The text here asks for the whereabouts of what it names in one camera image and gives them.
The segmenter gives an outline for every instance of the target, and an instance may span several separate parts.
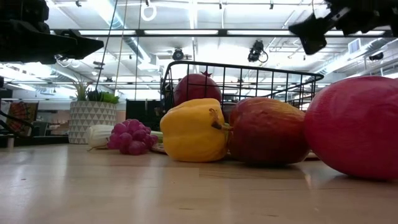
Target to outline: pomegranate crown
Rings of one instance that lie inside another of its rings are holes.
[[[205,72],[200,72],[200,73],[202,73],[202,75],[206,75],[207,77],[210,77],[210,75],[212,75],[212,73],[208,73],[207,71],[205,71]]]

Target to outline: bell pepper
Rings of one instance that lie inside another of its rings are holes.
[[[219,101],[190,100],[165,114],[160,121],[166,153],[185,162],[211,162],[226,153],[224,117]]]

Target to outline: wooden surface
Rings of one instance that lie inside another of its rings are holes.
[[[398,183],[320,161],[192,164],[56,145],[0,152],[0,223],[398,223]]]

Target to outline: geometric pattern planter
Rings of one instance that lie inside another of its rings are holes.
[[[86,131],[92,125],[116,123],[116,104],[95,101],[70,103],[69,143],[87,144]]]

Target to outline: wire basket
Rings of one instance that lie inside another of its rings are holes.
[[[221,108],[227,110],[245,98],[267,97],[286,102],[301,110],[306,110],[317,90],[317,81],[323,75],[279,70],[273,68],[227,65],[221,63],[176,61],[169,64],[161,83],[161,101],[164,112],[175,106],[174,88],[184,76],[193,73],[212,73],[211,79],[222,92]],[[207,98],[208,84],[192,84],[187,77],[187,100],[189,88],[204,86],[203,98]]]

